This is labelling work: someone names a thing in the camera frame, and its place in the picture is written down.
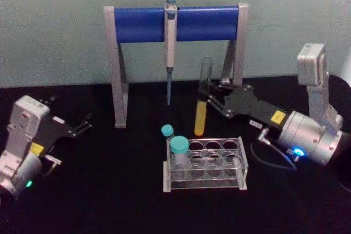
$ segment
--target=wall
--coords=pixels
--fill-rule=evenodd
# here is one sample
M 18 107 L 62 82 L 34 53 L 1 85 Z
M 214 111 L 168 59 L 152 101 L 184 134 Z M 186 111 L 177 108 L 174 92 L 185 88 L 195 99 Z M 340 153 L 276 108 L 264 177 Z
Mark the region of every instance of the wall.
M 104 5 L 163 6 L 165 0 L 0 0 L 0 87 L 106 83 Z M 179 6 L 250 4 L 245 76 L 294 75 L 306 42 L 327 44 L 329 70 L 339 73 L 351 41 L 350 0 L 177 0 Z M 203 56 L 217 62 L 224 42 L 178 43 L 175 79 L 199 76 Z M 163 46 L 126 44 L 132 82 L 165 80 Z

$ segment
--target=black tabletop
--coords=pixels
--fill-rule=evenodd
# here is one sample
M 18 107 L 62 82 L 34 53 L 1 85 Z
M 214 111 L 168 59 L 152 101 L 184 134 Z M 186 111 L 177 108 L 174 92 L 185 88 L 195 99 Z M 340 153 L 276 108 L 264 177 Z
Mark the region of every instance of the black tabletop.
M 246 79 L 262 100 L 308 114 L 297 77 Z M 22 95 L 58 96 L 52 114 L 77 124 L 87 112 L 94 127 L 76 140 L 60 139 L 52 155 L 63 161 L 47 178 L 38 176 L 14 206 L 0 209 L 1 233 L 351 233 L 351 193 L 333 173 L 301 159 L 297 172 L 270 168 L 250 154 L 254 128 L 226 120 L 208 106 L 204 137 L 242 136 L 249 163 L 247 191 L 162 192 L 165 123 L 194 138 L 197 82 L 174 82 L 172 105 L 165 83 L 131 84 L 127 129 L 114 128 L 110 85 L 0 90 L 0 150 L 7 139 L 13 103 Z M 330 78 L 330 102 L 351 131 L 351 89 Z M 277 159 L 270 150 L 260 151 Z

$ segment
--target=metal bracket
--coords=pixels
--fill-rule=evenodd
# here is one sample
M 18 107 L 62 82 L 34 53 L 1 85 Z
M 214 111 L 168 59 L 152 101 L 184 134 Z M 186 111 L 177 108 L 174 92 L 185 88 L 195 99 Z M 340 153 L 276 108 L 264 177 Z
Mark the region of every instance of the metal bracket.
M 228 42 L 220 80 L 222 83 L 242 85 L 245 46 L 248 31 L 248 4 L 239 3 L 238 7 L 239 17 L 237 19 L 236 40 Z
M 116 38 L 115 7 L 104 7 L 107 55 L 110 60 L 112 96 L 115 109 L 115 127 L 125 128 L 128 107 L 128 82 L 121 45 Z
M 329 73 L 326 71 L 324 44 L 305 44 L 297 61 L 298 83 L 307 87 L 310 117 L 331 135 L 336 135 L 343 118 L 329 104 Z

